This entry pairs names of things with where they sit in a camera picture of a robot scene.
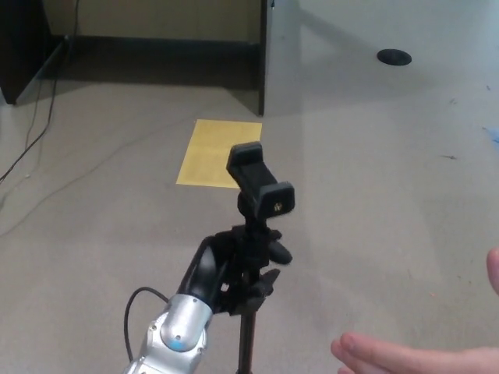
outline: cubicle wall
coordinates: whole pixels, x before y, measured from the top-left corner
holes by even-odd
[[[76,0],[44,0],[54,35],[73,33]],[[80,36],[260,41],[260,0],[81,0]]]

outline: tripod leg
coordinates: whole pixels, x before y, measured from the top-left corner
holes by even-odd
[[[260,271],[245,273],[243,279],[248,284],[254,284],[260,279]],[[253,342],[255,339],[255,324],[257,314],[251,313],[241,316],[241,330],[239,335],[239,368],[236,374],[252,374]]]

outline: electrical cord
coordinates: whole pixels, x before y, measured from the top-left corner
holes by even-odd
[[[69,41],[69,52],[73,52],[73,44],[74,44],[74,40],[76,38],[76,33],[77,33],[77,30],[78,30],[78,12],[79,12],[79,8],[80,8],[80,0],[76,0],[76,4],[75,4],[75,24],[74,24],[74,29],[73,29],[73,37]],[[48,47],[47,46],[47,38],[46,38],[46,35],[44,35],[44,64],[46,62],[46,54],[45,53],[46,53],[47,47]],[[47,123],[45,124],[44,129],[41,131],[40,135],[38,135],[37,138],[35,140],[33,140],[33,142],[30,143],[30,145],[27,145],[27,143],[28,143],[27,142],[28,136],[29,136],[29,134],[31,132],[31,129],[34,126],[34,119],[35,119],[35,116],[37,114],[37,106],[38,106],[38,100],[40,99],[40,90],[41,90],[41,87],[39,87],[39,92],[38,92],[38,95],[37,95],[37,103],[35,104],[34,116],[33,116],[32,122],[31,122],[30,129],[28,130],[28,134],[27,134],[27,138],[26,138],[26,144],[25,144],[25,147],[24,147],[24,151],[12,163],[12,165],[10,166],[10,168],[0,177],[0,185],[5,181],[5,179],[9,176],[9,174],[12,173],[12,171],[14,170],[14,168],[16,167],[16,165],[24,158],[24,156],[26,156],[26,154],[31,150],[31,148],[33,148],[41,140],[41,138],[43,138],[45,136],[45,134],[47,133],[48,128],[50,127],[51,120],[52,120],[52,112],[54,111],[55,94],[57,92],[57,83],[58,83],[59,74],[60,74],[61,70],[62,70],[62,64],[61,64],[61,66],[59,66],[59,69],[56,72],[55,77],[54,77],[54,83],[52,85],[52,92],[51,92],[50,107],[48,109],[48,118],[47,118]]]
[[[132,307],[132,304],[133,304],[133,301],[135,300],[135,297],[140,292],[143,292],[143,291],[150,292],[151,294],[158,296],[161,300],[163,300],[165,303],[168,304],[168,298],[166,296],[164,296],[160,291],[156,291],[155,289],[153,289],[151,287],[137,288],[130,296],[130,299],[126,303],[125,317],[123,318],[123,336],[125,338],[126,354],[128,355],[128,359],[130,362],[133,361],[133,354],[132,354],[132,348],[130,346],[130,337],[129,337],[129,330],[128,330],[128,319],[129,319],[129,314],[130,314],[130,308]]]

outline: desk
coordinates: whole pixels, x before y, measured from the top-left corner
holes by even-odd
[[[0,88],[7,103],[15,104],[43,67],[44,53],[50,55],[63,36],[73,33],[75,2],[0,0]],[[151,41],[175,41],[169,48],[185,48],[184,41],[190,48],[210,51],[212,58],[217,51],[223,56],[239,53],[238,61],[247,58],[244,69],[250,67],[251,86],[258,93],[257,112],[263,115],[270,15],[271,0],[81,0],[76,40],[134,40],[147,46],[154,44]],[[175,64],[165,66],[175,68]],[[218,85],[213,79],[210,84]]]

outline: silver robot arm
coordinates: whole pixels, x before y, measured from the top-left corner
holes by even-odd
[[[124,374],[192,374],[207,348],[213,312],[191,295],[175,295],[151,322],[139,356]]]
[[[124,374],[192,374],[207,349],[207,329],[218,309],[230,232],[205,238],[177,293],[147,329],[138,356]]]

